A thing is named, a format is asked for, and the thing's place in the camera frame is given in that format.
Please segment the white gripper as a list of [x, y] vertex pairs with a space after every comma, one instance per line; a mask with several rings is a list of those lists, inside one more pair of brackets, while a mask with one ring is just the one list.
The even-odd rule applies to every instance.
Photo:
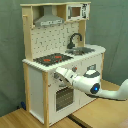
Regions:
[[55, 72], [63, 80], [64, 83], [72, 83], [74, 72], [67, 68], [58, 67]]

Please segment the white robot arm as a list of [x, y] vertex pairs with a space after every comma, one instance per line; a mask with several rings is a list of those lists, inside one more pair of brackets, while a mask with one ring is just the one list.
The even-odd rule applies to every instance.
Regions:
[[109, 91], [101, 88], [101, 75], [96, 70], [88, 70], [84, 75], [78, 75], [70, 69], [58, 67], [56, 73], [66, 86], [79, 90], [88, 97], [116, 101], [128, 100], [128, 79], [117, 91]]

